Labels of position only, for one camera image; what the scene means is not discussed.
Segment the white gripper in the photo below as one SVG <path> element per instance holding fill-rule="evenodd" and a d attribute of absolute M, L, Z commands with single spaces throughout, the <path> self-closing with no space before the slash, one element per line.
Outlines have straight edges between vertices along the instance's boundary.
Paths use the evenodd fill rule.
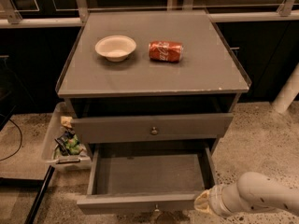
<path fill-rule="evenodd" d="M 210 213 L 212 210 L 219 217 L 230 217 L 232 213 L 225 206 L 222 199 L 223 189 L 223 185 L 215 185 L 209 191 L 203 191 L 194 200 L 194 209 L 202 213 Z"/>

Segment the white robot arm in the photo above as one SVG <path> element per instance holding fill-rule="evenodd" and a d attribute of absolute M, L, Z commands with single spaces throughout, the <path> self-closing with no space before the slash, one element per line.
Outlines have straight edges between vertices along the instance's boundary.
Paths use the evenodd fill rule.
<path fill-rule="evenodd" d="M 219 217 L 276 210 L 299 216 L 299 189 L 283 186 L 260 173 L 247 172 L 233 184 L 205 190 L 194 200 L 194 209 Z"/>

